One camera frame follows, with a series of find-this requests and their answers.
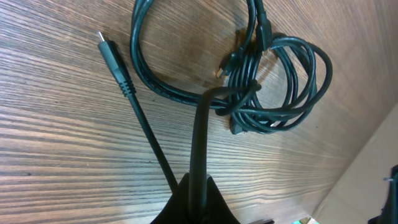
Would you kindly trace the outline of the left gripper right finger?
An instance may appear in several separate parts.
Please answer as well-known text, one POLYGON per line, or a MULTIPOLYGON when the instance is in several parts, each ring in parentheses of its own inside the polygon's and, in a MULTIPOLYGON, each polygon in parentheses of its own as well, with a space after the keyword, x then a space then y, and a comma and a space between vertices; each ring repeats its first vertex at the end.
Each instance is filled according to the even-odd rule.
POLYGON ((207 178, 205 223, 239 224, 210 175, 207 178))

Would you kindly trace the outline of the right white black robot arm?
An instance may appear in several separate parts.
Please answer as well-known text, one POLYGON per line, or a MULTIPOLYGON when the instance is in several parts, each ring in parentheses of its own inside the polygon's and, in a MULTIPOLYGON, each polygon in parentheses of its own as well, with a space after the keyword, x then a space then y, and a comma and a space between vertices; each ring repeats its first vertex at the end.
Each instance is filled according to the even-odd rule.
POLYGON ((368 224, 397 224, 397 165, 391 169, 391 176, 385 178, 389 191, 381 214, 368 220, 368 224))

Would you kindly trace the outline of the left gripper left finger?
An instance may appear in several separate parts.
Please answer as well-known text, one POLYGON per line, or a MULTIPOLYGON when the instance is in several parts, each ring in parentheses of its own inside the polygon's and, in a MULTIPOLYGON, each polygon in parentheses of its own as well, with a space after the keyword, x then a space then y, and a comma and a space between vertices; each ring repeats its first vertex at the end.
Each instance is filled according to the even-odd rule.
POLYGON ((188 214, 188 185, 189 173, 186 173, 172 194, 165 207, 151 224, 187 224, 190 223, 188 214))

